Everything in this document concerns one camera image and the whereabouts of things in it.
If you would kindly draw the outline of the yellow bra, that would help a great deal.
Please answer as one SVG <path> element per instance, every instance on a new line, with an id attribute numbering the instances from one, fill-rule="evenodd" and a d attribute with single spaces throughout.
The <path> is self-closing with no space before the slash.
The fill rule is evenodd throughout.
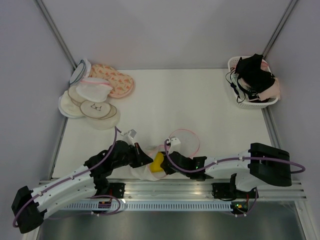
<path id="1" fill-rule="evenodd" d="M 161 167 L 161 164 L 163 163 L 164 161 L 164 155 L 162 152 L 158 152 L 156 155 L 155 155 L 155 158 L 153 160 L 153 162 L 149 165 L 149 170 L 152 172 L 152 173 L 160 173 L 160 172 L 163 172 L 163 168 Z"/>

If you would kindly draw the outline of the white mesh laundry bag pink zipper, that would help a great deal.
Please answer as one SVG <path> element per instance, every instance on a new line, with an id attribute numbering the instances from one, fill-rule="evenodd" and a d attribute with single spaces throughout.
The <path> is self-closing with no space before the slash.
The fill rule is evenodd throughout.
<path id="1" fill-rule="evenodd" d="M 198 135 L 188 129 L 177 129 L 169 135 L 170 139 L 178 139 L 177 149 L 187 158 L 194 158 L 200 149 L 200 139 Z M 158 181 L 164 179 L 169 174 L 161 168 L 166 156 L 163 144 L 150 146 L 147 148 L 147 155 L 153 159 L 152 163 L 138 168 L 131 168 L 130 173 L 139 180 Z"/>

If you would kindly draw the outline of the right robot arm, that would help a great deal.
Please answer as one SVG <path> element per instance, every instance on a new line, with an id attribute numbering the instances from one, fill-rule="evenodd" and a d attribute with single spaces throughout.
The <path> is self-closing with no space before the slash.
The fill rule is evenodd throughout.
<path id="1" fill-rule="evenodd" d="M 262 143 L 252 143 L 248 150 L 229 157 L 185 157 L 177 151 L 163 153 L 160 167 L 167 175 L 180 173 L 195 181 L 227 179 L 225 199 L 241 197 L 259 186 L 290 187 L 291 167 L 288 163 L 270 161 L 268 158 L 289 161 L 290 154 Z"/>

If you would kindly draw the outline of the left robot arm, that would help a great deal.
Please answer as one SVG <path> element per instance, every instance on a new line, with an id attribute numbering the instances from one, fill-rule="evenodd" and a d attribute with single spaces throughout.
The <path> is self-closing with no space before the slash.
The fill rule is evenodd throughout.
<path id="1" fill-rule="evenodd" d="M 39 227 L 45 219 L 60 209 L 85 198 L 107 198 L 113 170 L 130 166 L 139 168 L 151 164 L 153 159 L 143 152 L 138 143 L 117 140 L 109 149 L 90 157 L 72 173 L 42 187 L 20 188 L 11 205 L 13 227 L 22 234 Z"/>

